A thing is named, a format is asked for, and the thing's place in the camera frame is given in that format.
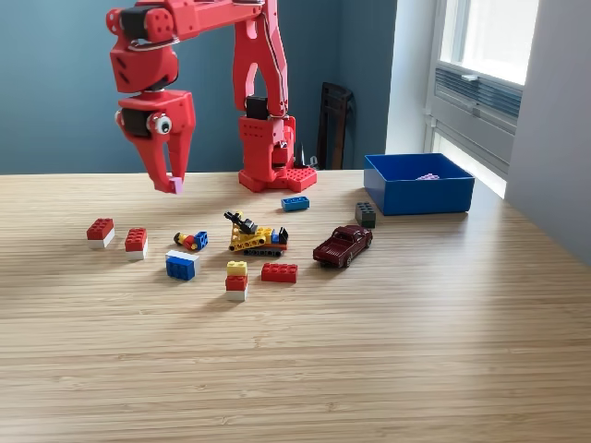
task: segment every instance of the blue lego brick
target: blue lego brick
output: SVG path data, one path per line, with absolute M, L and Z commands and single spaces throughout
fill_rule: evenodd
M 207 244 L 210 241 L 207 238 L 207 233 L 201 231 L 200 233 L 196 233 L 195 234 L 195 243 L 197 244 L 197 250 L 200 251 L 201 249 L 203 249 L 205 246 L 207 246 Z
M 281 206 L 285 212 L 292 210 L 307 210 L 310 207 L 310 200 L 307 197 L 284 198 Z
M 195 277 L 195 262 L 184 258 L 169 257 L 166 259 L 166 273 L 174 279 L 189 281 Z

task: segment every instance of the white lego brick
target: white lego brick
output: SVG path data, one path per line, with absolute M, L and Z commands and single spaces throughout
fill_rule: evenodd
M 87 240 L 89 242 L 90 249 L 105 249 L 111 243 L 111 240 L 115 238 L 115 228 L 111 230 L 102 240 Z
M 176 258 L 182 258 L 184 260 L 189 260 L 193 262 L 193 266 L 195 267 L 195 277 L 197 277 L 199 275 L 199 270 L 200 270 L 200 263 L 199 263 L 199 256 L 194 256 L 192 254 L 187 254 L 186 252 L 179 252 L 179 251 L 168 251 L 166 253 L 166 258 L 169 257 L 176 257 Z
M 245 291 L 226 291 L 225 298 L 231 302 L 246 302 L 248 297 L 248 285 Z
M 144 244 L 144 248 L 141 251 L 126 251 L 126 256 L 129 261 L 145 260 L 148 255 L 148 239 Z
M 191 260 L 191 261 L 199 261 L 199 256 L 194 256 L 192 254 L 188 254 L 186 252 L 178 252 L 178 251 L 168 251 L 166 253 L 166 258 L 169 257 L 176 257 L 176 258 L 182 258 L 184 260 Z

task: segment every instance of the toy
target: toy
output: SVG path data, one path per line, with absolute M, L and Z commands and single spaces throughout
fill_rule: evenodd
M 179 73 L 172 45 L 232 24 L 235 106 L 246 113 L 239 120 L 244 143 L 239 182 L 253 192 L 302 192 L 317 182 L 316 171 L 294 166 L 296 120 L 287 114 L 287 63 L 277 0 L 139 0 L 134 7 L 112 9 L 106 16 L 107 28 L 117 36 L 111 50 L 117 90 L 138 94 L 119 101 L 122 109 L 115 121 L 136 146 L 159 191 L 182 191 L 196 125 L 191 93 L 164 89 Z M 253 95 L 258 67 L 268 98 Z M 164 143 L 172 176 L 166 171 Z
M 166 273 L 169 277 L 190 281 L 199 274 L 199 256 L 169 251 L 166 254 Z
M 360 226 L 373 229 L 376 227 L 376 211 L 368 202 L 357 203 L 355 206 L 355 220 Z
M 225 279 L 226 291 L 245 291 L 248 286 L 248 277 L 246 275 L 228 275 Z
M 277 283 L 297 282 L 297 265 L 277 265 L 265 263 L 260 273 L 263 281 L 274 281 Z
M 265 249 L 265 254 L 270 250 L 281 254 L 287 249 L 289 235 L 284 228 L 281 228 L 279 233 L 275 233 L 272 228 L 257 226 L 250 219 L 243 221 L 241 211 L 235 214 L 228 211 L 223 216 L 232 222 L 232 237 L 230 246 L 228 246 L 230 251 L 237 252 L 261 248 Z
M 225 298 L 230 302 L 246 302 L 248 298 L 248 285 L 244 291 L 226 291 Z
M 294 210 L 307 210 L 310 207 L 310 200 L 307 197 L 284 198 L 281 206 L 285 212 Z
M 175 243 L 179 246 L 183 246 L 189 251 L 200 251 L 208 243 L 207 233 L 200 232 L 195 235 L 186 235 L 183 233 L 177 233 L 175 235 Z
M 371 245 L 373 233 L 361 226 L 340 226 L 326 242 L 314 249 L 312 257 L 323 265 L 338 268 L 351 265 L 361 251 Z
M 113 219 L 98 219 L 86 231 L 86 238 L 90 249 L 104 249 L 115 237 Z
M 440 177 L 438 175 L 427 174 L 423 175 L 422 177 L 418 177 L 417 180 L 439 180 Z
M 247 276 L 248 265 L 246 261 L 229 261 L 226 267 L 228 275 Z
M 283 255 L 283 251 L 273 247 L 253 247 L 252 249 L 245 249 L 244 255 L 255 257 L 280 257 Z
M 144 260 L 148 253 L 148 233 L 144 228 L 130 229 L 126 238 L 128 260 Z
M 195 241 L 197 242 L 197 250 L 198 251 L 203 249 L 210 242 L 210 240 L 207 237 L 207 233 L 204 231 L 201 231 L 201 232 L 195 234 Z
M 244 261 L 228 263 L 225 279 L 226 299 L 234 302 L 246 302 L 248 297 L 247 264 Z

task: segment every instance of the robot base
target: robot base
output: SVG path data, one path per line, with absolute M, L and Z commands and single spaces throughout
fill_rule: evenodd
M 240 171 L 238 175 L 240 184 L 252 192 L 262 192 L 265 189 L 289 189 L 292 192 L 302 192 L 318 181 L 316 170 L 308 167 L 302 169 L 288 169 L 277 176 L 273 182 L 261 182 L 247 175 L 246 171 Z

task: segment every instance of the white wall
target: white wall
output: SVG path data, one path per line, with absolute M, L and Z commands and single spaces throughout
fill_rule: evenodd
M 589 17 L 589 0 L 540 0 L 506 199 L 591 264 Z
M 386 153 L 422 152 L 437 0 L 398 0 Z

